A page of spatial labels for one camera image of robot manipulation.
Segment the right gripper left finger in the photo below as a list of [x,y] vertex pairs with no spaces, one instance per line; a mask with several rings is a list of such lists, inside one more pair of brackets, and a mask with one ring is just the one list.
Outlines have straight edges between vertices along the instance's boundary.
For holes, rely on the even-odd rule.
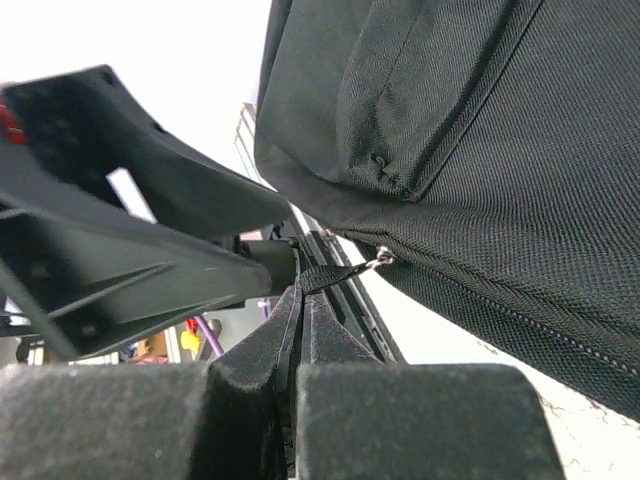
[[5,479],[284,479],[277,394],[299,287],[212,362],[9,366],[1,372]]

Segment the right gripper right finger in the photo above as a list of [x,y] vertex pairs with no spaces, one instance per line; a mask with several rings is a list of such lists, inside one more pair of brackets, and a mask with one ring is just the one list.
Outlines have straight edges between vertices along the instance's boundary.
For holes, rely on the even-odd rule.
[[307,298],[297,371],[302,479],[560,479],[537,392],[496,364],[383,364]]

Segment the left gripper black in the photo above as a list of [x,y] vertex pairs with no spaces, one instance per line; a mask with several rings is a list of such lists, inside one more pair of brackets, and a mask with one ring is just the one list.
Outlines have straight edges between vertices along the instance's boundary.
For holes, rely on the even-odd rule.
[[1,145],[1,290],[61,358],[293,283],[289,244],[239,239],[288,203],[164,130],[110,67],[2,97],[25,142]]

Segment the black student backpack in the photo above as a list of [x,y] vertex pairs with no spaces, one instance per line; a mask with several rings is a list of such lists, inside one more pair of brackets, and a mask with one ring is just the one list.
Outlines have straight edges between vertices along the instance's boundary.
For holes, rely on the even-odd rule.
[[254,157],[461,328],[639,415],[639,5],[275,1]]

